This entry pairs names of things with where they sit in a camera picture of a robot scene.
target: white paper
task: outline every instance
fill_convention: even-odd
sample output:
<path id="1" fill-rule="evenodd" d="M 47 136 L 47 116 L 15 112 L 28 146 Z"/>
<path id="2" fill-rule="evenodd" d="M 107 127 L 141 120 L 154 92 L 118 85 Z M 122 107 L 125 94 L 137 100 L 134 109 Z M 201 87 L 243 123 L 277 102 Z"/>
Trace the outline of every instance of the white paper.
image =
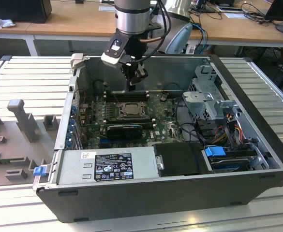
<path id="1" fill-rule="evenodd" d="M 94 159 L 96 156 L 96 151 L 81 152 L 81 159 Z"/>
<path id="2" fill-rule="evenodd" d="M 244 14 L 224 13 L 228 18 L 246 18 Z"/>
<path id="3" fill-rule="evenodd" d="M 115 11 L 114 6 L 99 6 L 99 11 Z"/>
<path id="4" fill-rule="evenodd" d="M 15 24 L 13 23 L 12 20 L 10 20 L 10 19 L 4 19 L 4 20 L 0 19 L 0 29 L 1 28 L 7 28 L 7 27 L 13 27 L 13 26 L 15 26 Z"/>

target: barcode label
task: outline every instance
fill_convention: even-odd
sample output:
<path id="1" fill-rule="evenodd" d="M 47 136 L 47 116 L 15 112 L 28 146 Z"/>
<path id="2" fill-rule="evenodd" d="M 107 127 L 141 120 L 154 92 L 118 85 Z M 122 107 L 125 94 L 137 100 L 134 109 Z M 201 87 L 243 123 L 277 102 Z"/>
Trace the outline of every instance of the barcode label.
<path id="1" fill-rule="evenodd" d="M 96 156 L 96 151 L 81 152 L 82 159 L 94 159 L 95 156 Z"/>

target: wooden desk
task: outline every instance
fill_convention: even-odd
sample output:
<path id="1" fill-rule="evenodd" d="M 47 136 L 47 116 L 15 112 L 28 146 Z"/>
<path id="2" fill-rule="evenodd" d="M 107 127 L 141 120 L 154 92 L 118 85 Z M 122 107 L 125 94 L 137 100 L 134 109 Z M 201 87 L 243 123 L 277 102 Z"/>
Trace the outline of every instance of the wooden desk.
<path id="1" fill-rule="evenodd" d="M 264 0 L 251 0 L 260 9 L 268 9 Z M 68 41 L 109 41 L 114 33 L 114 12 L 98 11 L 99 3 L 74 1 L 51 1 L 52 14 L 45 24 L 19 23 L 16 27 L 0 29 L 0 38 L 24 39 L 32 56 L 39 55 L 34 40 L 68 40 Z M 248 19 L 227 18 L 223 20 L 201 15 L 203 28 L 208 32 L 208 44 L 283 47 L 283 33 L 274 25 L 259 25 Z M 189 44 L 197 44 L 201 39 L 200 31 L 193 30 Z"/>
<path id="2" fill-rule="evenodd" d="M 17 22 L 14 27 L 0 29 L 0 33 L 26 34 L 26 29 L 29 26 L 30 26 L 30 23 L 27 23 L 27 22 Z"/>
<path id="3" fill-rule="evenodd" d="M 98 11 L 99 3 L 51 1 L 52 14 L 45 24 L 32 23 L 28 34 L 112 36 L 116 30 L 115 13 Z"/>
<path id="4" fill-rule="evenodd" d="M 267 10 L 270 7 L 270 4 L 264 0 L 252 0 L 252 3 L 258 9 Z M 192 16 L 194 21 L 198 22 L 198 17 Z M 217 14 L 211 14 L 211 16 L 220 18 Z M 209 44 L 283 47 L 283 33 L 277 31 L 273 24 L 260 25 L 248 19 L 228 18 L 225 14 L 222 14 L 222 18 L 222 20 L 216 20 L 207 14 L 201 15 L 201 24 L 208 32 Z M 191 33 L 191 40 L 200 38 L 198 30 Z"/>

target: motherboard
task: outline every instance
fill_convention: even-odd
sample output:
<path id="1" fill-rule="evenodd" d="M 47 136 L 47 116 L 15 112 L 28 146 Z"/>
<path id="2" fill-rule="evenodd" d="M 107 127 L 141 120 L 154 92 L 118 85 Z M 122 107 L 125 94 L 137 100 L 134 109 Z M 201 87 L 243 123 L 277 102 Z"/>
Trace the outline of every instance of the motherboard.
<path id="1" fill-rule="evenodd" d="M 85 99 L 80 128 L 86 149 L 184 142 L 175 122 L 175 98 L 161 91 L 111 94 Z"/>

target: warning label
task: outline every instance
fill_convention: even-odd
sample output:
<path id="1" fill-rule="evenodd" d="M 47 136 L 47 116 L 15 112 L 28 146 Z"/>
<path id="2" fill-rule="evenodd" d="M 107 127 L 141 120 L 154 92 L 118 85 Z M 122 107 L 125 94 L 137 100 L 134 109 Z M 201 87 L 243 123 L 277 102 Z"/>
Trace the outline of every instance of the warning label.
<path id="1" fill-rule="evenodd" d="M 131 153 L 96 155 L 95 175 L 96 181 L 133 179 L 133 161 Z"/>

